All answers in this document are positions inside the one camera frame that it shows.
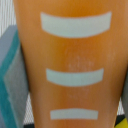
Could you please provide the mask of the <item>grey-teal gripper right finger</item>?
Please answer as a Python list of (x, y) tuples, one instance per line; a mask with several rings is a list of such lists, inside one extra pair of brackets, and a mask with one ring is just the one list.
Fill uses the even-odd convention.
[(115, 128), (128, 128), (128, 97), (122, 97), (123, 115), (116, 118)]

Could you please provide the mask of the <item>grey-teal gripper left finger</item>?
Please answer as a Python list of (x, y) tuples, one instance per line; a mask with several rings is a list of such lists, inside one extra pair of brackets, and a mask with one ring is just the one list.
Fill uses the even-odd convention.
[(0, 38), (0, 128), (23, 128), (28, 82), (16, 25)]

